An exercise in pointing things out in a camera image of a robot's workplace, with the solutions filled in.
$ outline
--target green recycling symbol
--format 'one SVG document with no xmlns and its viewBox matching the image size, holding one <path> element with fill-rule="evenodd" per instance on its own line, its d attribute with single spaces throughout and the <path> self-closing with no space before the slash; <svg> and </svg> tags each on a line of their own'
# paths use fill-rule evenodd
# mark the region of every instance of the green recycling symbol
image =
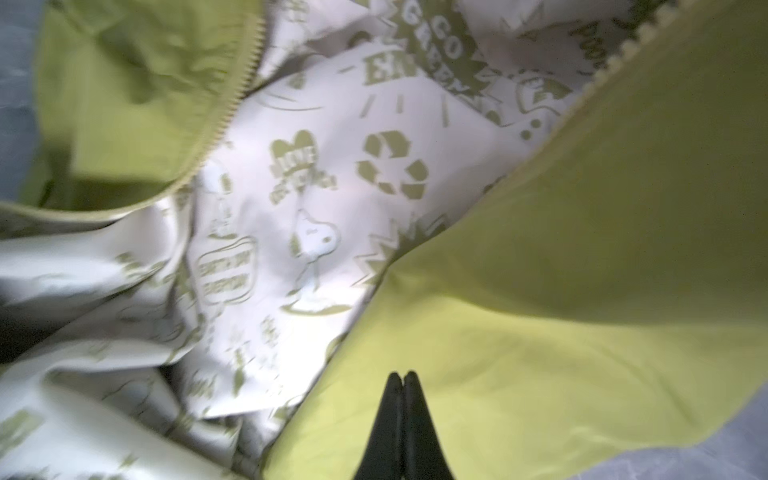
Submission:
<svg viewBox="0 0 768 480">
<path fill-rule="evenodd" d="M 385 148 L 389 150 L 389 156 L 385 154 Z M 403 162 L 398 159 L 407 159 L 411 149 L 411 142 L 402 132 L 397 130 L 383 131 L 378 134 L 370 134 L 362 149 L 369 155 L 368 160 L 357 162 L 357 174 L 369 184 L 379 188 L 387 195 L 395 195 L 398 191 L 409 200 L 419 200 L 424 197 L 426 191 L 426 179 L 429 169 L 423 161 L 415 160 L 404 165 L 403 174 L 399 182 L 382 179 L 382 171 L 376 166 L 387 161 Z"/>
</svg>

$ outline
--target gray surface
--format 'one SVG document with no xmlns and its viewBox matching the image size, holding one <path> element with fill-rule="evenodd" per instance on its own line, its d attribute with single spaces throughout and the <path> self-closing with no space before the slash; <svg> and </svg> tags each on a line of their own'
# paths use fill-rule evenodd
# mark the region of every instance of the gray surface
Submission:
<svg viewBox="0 0 768 480">
<path fill-rule="evenodd" d="M 18 194 L 37 143 L 30 71 L 41 4 L 0 0 L 0 199 Z M 768 388 L 697 447 L 620 455 L 574 480 L 768 480 Z"/>
</svg>

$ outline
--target white fabric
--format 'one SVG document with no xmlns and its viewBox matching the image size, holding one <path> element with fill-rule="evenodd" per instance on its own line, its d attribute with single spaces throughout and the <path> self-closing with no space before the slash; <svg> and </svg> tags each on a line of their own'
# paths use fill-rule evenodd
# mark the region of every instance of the white fabric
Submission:
<svg viewBox="0 0 768 480">
<path fill-rule="evenodd" d="M 0 476 L 255 475 L 386 266 L 541 143 L 631 4 L 278 2 L 189 187 L 107 226 L 0 219 L 45 233 L 0 241 L 0 334 L 55 331 L 0 376 Z"/>
</svg>

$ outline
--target yellow-green fabric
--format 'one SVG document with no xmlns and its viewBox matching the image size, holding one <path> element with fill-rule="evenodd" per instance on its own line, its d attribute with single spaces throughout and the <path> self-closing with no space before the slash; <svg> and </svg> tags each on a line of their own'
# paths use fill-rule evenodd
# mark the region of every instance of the yellow-green fabric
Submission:
<svg viewBox="0 0 768 480">
<path fill-rule="evenodd" d="M 393 370 L 420 375 L 459 479 L 562 480 L 689 445 L 768 379 L 768 4 L 685 3 L 395 263 L 267 480 L 351 478 Z"/>
<path fill-rule="evenodd" d="M 188 173 L 226 127 L 260 13 L 258 0 L 51 0 L 24 203 L 126 207 Z"/>
</svg>

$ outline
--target zipper teeth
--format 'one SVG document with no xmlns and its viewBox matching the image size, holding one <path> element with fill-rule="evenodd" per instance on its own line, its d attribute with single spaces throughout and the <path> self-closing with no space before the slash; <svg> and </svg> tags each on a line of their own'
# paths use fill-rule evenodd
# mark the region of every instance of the zipper teeth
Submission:
<svg viewBox="0 0 768 480">
<path fill-rule="evenodd" d="M 117 220 L 130 212 L 140 210 L 145 207 L 149 207 L 152 204 L 157 203 L 169 195 L 174 194 L 192 181 L 192 178 L 197 175 L 200 169 L 205 164 L 208 154 L 218 144 L 224 134 L 227 132 L 228 127 L 232 121 L 232 118 L 237 112 L 237 108 L 240 106 L 240 102 L 246 93 L 250 90 L 250 82 L 252 76 L 255 74 L 256 67 L 261 59 L 261 54 L 264 47 L 264 39 L 266 37 L 266 21 L 261 16 L 247 19 L 245 21 L 244 29 L 249 31 L 253 29 L 253 36 L 248 44 L 247 58 L 243 61 L 243 75 L 240 80 L 237 81 L 237 86 L 234 88 L 232 98 L 229 100 L 227 111 L 223 114 L 215 127 L 214 132 L 210 135 L 210 142 L 202 153 L 195 159 L 194 164 L 187 169 L 179 178 L 173 181 L 169 187 L 161 191 L 159 194 L 154 195 L 146 200 L 142 200 L 136 204 L 128 205 L 127 207 L 115 208 L 111 210 L 99 210 L 94 212 L 76 212 L 76 211 L 63 211 L 63 210 L 47 210 L 39 207 L 30 207 L 26 205 L 12 204 L 9 202 L 0 201 L 0 213 L 2 210 L 7 210 L 12 214 L 20 214 L 26 217 L 30 217 L 34 220 L 48 220 L 48 221 L 81 221 L 81 222 L 98 222 L 98 221 L 111 221 Z"/>
<path fill-rule="evenodd" d="M 552 128 L 547 138 L 539 144 L 529 155 L 528 159 L 518 165 L 512 172 L 502 178 L 485 196 L 478 200 L 468 212 L 468 215 L 476 210 L 481 205 L 485 205 L 489 200 L 495 199 L 499 195 L 499 191 L 504 184 L 513 181 L 520 173 L 523 172 L 533 159 L 554 141 L 557 134 L 567 124 L 567 122 L 574 117 L 589 101 L 594 97 L 597 91 L 605 85 L 608 79 L 614 77 L 626 64 L 630 61 L 640 50 L 643 45 L 651 43 L 658 35 L 659 32 L 664 30 L 669 25 L 673 24 L 675 19 L 680 17 L 681 12 L 690 10 L 699 0 L 677 0 L 677 7 L 673 7 L 669 3 L 660 5 L 653 14 L 653 19 L 646 20 L 643 24 L 637 27 L 635 35 L 637 40 L 627 39 L 621 43 L 619 52 L 611 55 L 605 62 L 605 66 L 596 71 L 592 76 L 592 79 L 584 85 L 581 95 L 574 101 L 571 106 L 565 109 L 560 116 L 557 124 Z"/>
</svg>

